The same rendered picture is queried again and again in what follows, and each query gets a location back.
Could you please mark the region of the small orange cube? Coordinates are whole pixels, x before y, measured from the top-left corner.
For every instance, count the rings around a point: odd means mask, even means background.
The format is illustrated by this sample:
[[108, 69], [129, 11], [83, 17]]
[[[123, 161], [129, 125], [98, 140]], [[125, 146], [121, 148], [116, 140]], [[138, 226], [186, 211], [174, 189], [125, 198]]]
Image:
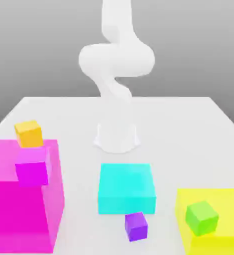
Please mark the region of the small orange cube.
[[42, 131], [37, 121], [16, 123], [14, 129], [21, 148], [43, 146]]

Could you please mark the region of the small magenta cube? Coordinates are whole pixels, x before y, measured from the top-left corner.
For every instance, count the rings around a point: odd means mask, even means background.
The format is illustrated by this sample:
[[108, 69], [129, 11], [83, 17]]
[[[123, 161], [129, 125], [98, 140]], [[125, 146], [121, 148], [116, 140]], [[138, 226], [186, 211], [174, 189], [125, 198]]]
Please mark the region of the small magenta cube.
[[15, 161], [15, 170], [21, 186], [48, 185], [51, 174], [49, 149], [45, 146], [21, 148]]

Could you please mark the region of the small purple cube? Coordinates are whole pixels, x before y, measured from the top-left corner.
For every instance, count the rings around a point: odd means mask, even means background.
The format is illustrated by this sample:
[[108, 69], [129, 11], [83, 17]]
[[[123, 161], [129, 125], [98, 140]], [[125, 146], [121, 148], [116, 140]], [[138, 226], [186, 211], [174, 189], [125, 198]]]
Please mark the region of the small purple cube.
[[142, 212], [125, 215], [125, 231], [130, 242], [147, 238], [148, 223]]

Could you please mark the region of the small green cube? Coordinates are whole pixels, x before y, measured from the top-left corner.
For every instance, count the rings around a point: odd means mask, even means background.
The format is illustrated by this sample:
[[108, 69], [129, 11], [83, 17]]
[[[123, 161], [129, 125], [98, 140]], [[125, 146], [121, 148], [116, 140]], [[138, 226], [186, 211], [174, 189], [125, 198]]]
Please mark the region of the small green cube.
[[214, 232], [218, 220], [219, 214], [207, 201], [199, 201], [187, 206], [185, 221], [197, 237]]

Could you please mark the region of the large cyan box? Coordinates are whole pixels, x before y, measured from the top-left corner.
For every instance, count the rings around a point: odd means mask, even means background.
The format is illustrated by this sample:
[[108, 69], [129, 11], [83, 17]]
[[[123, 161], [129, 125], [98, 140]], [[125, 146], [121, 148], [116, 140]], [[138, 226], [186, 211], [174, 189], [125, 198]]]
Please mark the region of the large cyan box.
[[102, 163], [98, 186], [98, 213], [154, 214], [156, 192], [147, 163]]

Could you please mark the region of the large yellow box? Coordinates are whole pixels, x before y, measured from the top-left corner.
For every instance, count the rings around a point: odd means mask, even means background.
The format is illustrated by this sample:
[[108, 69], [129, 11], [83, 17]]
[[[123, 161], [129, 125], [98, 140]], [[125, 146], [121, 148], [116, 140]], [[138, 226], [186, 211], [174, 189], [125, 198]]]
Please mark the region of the large yellow box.
[[[185, 221], [187, 206], [207, 201], [219, 214], [213, 233], [197, 237]], [[175, 215], [185, 255], [234, 255], [234, 189], [178, 189]]]

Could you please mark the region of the large pink box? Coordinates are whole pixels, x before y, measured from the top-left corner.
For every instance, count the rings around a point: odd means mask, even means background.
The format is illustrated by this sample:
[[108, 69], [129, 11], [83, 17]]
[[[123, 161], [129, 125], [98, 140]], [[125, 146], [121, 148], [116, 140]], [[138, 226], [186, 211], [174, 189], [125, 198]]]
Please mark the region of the large pink box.
[[52, 253], [64, 208], [58, 143], [44, 140], [52, 172], [49, 184], [22, 187], [15, 160], [16, 140], [0, 139], [0, 253]]

